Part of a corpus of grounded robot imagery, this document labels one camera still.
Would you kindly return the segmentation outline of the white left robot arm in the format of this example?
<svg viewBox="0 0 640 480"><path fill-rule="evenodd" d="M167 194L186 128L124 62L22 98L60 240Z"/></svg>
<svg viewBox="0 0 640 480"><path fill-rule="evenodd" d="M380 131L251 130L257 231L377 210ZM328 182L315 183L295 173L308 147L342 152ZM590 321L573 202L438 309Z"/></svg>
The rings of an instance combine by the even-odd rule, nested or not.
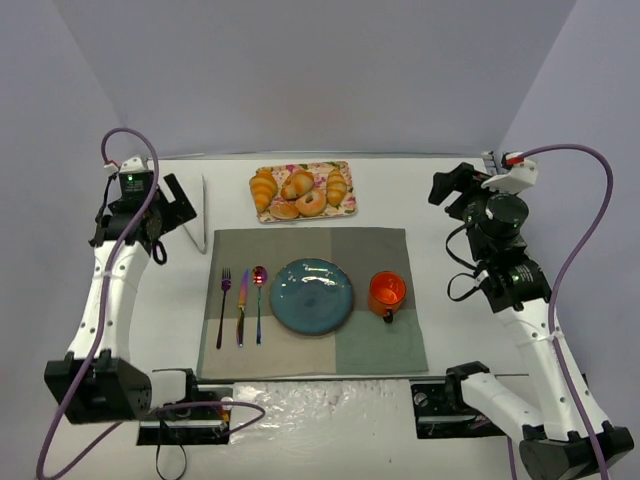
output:
<svg viewBox="0 0 640 480"><path fill-rule="evenodd" d="M138 420L150 410L151 379L129 355L138 285L150 261L167 261L161 237L196 217L173 174L164 178L171 199L153 186L150 171L117 178L121 196L101 205L89 242L94 271L80 326L64 358L44 372L72 424Z"/></svg>

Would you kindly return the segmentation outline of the blue ceramic plate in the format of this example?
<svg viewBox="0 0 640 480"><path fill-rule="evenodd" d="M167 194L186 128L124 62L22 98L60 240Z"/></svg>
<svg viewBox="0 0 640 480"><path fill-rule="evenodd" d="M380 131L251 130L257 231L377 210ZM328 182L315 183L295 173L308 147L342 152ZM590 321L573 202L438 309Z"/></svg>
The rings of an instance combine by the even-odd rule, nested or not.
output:
<svg viewBox="0 0 640 480"><path fill-rule="evenodd" d="M289 262L269 290L272 315L288 330L321 336L340 328L354 306L354 287L336 264L319 258Z"/></svg>

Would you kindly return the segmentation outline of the floral rectangular tray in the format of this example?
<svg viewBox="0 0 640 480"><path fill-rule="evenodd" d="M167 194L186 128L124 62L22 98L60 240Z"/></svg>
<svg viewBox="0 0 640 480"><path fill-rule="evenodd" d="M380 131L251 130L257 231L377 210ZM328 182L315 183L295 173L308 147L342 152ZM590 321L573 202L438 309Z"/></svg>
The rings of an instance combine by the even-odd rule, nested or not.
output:
<svg viewBox="0 0 640 480"><path fill-rule="evenodd" d="M249 179L249 190L262 223L349 217L358 211L346 161L260 167Z"/></svg>

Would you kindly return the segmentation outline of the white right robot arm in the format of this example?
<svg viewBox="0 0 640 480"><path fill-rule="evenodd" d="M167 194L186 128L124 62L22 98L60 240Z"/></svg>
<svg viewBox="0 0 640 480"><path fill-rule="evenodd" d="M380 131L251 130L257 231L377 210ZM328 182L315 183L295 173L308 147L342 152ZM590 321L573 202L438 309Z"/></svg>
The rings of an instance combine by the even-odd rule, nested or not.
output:
<svg viewBox="0 0 640 480"><path fill-rule="evenodd" d="M479 361L447 370L448 395L454 409L478 411L517 442L531 478L604 476L633 450L634 440L594 400L568 349L552 289L520 233L529 215L518 195L523 186L512 173L490 177L461 163L434 174L428 200L439 205L459 195L445 211L460 221L469 242L472 259L463 264L464 274L511 336L539 404L506 388Z"/></svg>

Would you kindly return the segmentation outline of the round bun front left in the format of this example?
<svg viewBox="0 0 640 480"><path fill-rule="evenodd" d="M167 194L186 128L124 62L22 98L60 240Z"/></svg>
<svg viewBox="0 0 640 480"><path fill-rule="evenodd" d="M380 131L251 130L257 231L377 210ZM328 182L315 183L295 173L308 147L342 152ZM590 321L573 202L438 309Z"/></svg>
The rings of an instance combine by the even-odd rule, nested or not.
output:
<svg viewBox="0 0 640 480"><path fill-rule="evenodd" d="M270 215L282 221L294 220L300 216L299 209L294 202L276 201L270 205Z"/></svg>

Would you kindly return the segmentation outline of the iridescent fork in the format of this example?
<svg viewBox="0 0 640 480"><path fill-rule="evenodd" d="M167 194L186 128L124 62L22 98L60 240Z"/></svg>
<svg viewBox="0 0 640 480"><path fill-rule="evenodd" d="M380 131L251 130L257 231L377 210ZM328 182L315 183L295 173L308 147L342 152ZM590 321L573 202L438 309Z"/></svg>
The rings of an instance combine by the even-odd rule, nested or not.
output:
<svg viewBox="0 0 640 480"><path fill-rule="evenodd" d="M217 350L220 350L221 347L222 347L226 297L227 297L227 293L230 290L231 286L232 286L231 270L229 268L223 268L222 271L221 271L222 300L221 300L218 331L217 331L217 337L216 337L216 349Z"/></svg>

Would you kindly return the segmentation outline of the iridescent spoon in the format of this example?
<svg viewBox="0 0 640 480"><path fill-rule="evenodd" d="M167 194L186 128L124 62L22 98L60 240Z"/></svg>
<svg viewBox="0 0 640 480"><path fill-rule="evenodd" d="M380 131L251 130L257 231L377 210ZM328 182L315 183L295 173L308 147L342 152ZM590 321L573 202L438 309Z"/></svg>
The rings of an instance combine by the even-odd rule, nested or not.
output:
<svg viewBox="0 0 640 480"><path fill-rule="evenodd" d="M268 273L264 266L258 265L253 268L252 279L257 290L257 312L256 312L256 344L262 344L262 322L261 322L261 302L262 290L267 283Z"/></svg>

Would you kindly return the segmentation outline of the right striped croissant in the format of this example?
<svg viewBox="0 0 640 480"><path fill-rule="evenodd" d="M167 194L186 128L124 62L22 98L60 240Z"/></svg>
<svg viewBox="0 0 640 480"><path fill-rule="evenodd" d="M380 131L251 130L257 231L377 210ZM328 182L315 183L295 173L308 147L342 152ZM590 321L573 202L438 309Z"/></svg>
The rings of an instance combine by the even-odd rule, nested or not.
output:
<svg viewBox="0 0 640 480"><path fill-rule="evenodd" d="M326 181L326 198L332 207L340 205L348 190L345 177L338 168L333 169Z"/></svg>

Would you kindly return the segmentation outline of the iridescent knife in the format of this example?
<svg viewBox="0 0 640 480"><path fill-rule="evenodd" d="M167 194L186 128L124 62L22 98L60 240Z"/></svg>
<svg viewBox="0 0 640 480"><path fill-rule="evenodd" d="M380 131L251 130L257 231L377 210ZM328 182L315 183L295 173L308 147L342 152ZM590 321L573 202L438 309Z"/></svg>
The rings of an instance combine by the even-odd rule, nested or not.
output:
<svg viewBox="0 0 640 480"><path fill-rule="evenodd" d="M238 294L238 319L236 323L236 343L238 347L242 347L244 345L244 323L245 323L245 310L246 310L246 301L248 295L248 286L249 286L249 270L246 269L240 285L240 291Z"/></svg>

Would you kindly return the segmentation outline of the orange mug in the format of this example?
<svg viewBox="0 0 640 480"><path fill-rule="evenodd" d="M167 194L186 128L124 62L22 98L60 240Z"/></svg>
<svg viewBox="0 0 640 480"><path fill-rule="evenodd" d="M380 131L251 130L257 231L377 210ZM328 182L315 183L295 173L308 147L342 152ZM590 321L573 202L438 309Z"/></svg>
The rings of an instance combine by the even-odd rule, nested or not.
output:
<svg viewBox="0 0 640 480"><path fill-rule="evenodd" d="M368 307L386 324L391 324L407 294L407 287L397 273L381 271L376 273L369 284Z"/></svg>

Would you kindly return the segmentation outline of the striped croissant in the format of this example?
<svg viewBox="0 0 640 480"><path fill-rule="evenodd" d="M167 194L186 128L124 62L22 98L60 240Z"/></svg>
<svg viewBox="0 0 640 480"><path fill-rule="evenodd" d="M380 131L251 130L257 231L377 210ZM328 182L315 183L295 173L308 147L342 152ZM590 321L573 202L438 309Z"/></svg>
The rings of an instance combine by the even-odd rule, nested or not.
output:
<svg viewBox="0 0 640 480"><path fill-rule="evenodd" d="M250 180L249 187L258 214L266 211L278 193L278 185L270 170L258 171Z"/></svg>
<svg viewBox="0 0 640 480"><path fill-rule="evenodd" d="M340 205L348 190L345 177L338 168L333 169L326 181L326 198L332 207Z"/></svg>

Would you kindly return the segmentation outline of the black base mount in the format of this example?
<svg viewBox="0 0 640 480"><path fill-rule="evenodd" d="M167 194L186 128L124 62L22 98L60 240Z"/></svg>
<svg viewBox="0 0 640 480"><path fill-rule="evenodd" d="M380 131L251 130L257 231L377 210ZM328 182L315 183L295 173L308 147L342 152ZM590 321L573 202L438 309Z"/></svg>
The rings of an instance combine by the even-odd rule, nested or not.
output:
<svg viewBox="0 0 640 480"><path fill-rule="evenodd" d="M230 412L221 407L182 407L148 415L138 427L137 446L226 445Z"/></svg>
<svg viewBox="0 0 640 480"><path fill-rule="evenodd" d="M415 431L421 440L479 439L505 434L479 411L458 408L449 399L443 377L411 380Z"/></svg>

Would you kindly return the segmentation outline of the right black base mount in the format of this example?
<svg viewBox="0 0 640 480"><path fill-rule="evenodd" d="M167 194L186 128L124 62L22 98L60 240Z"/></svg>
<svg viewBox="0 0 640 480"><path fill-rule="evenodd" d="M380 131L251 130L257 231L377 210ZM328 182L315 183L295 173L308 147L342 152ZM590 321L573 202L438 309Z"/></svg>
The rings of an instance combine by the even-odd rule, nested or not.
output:
<svg viewBox="0 0 640 480"><path fill-rule="evenodd" d="M415 431L421 440L479 439L505 434L479 411L458 408L449 399L443 377L411 380Z"/></svg>

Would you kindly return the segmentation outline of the glazed bagel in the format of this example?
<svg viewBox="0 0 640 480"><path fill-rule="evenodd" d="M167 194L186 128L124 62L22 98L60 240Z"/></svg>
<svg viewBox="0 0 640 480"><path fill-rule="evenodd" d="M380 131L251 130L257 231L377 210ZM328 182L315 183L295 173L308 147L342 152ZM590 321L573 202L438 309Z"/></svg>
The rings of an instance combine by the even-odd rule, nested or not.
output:
<svg viewBox="0 0 640 480"><path fill-rule="evenodd" d="M327 205L325 193L313 188L295 201L295 207L303 217L316 217L324 212Z"/></svg>

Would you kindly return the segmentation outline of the left striped croissant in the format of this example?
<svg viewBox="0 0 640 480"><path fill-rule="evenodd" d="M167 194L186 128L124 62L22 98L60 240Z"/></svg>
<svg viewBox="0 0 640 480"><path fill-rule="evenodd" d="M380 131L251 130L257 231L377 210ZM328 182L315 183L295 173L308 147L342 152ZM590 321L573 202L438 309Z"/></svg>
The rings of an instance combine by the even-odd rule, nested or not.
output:
<svg viewBox="0 0 640 480"><path fill-rule="evenodd" d="M250 180L249 187L258 214L266 211L278 193L278 185L270 170L258 171Z"/></svg>

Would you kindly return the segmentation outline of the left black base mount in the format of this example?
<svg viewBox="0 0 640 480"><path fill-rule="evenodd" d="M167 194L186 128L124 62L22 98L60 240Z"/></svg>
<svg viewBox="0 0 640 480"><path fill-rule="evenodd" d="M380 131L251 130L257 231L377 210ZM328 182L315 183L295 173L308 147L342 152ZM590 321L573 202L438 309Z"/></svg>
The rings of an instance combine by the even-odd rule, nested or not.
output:
<svg viewBox="0 0 640 480"><path fill-rule="evenodd" d="M221 407L182 407L148 415L138 427L137 446L226 445L230 412Z"/></svg>

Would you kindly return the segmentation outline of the grey patchwork placemat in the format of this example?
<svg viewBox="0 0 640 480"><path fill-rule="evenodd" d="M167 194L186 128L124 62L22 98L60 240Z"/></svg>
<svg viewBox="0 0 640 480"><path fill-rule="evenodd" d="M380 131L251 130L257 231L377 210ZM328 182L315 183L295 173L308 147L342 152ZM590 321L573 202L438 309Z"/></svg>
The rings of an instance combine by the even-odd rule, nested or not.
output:
<svg viewBox="0 0 640 480"><path fill-rule="evenodd" d="M404 230L215 231L200 378L427 370Z"/></svg>

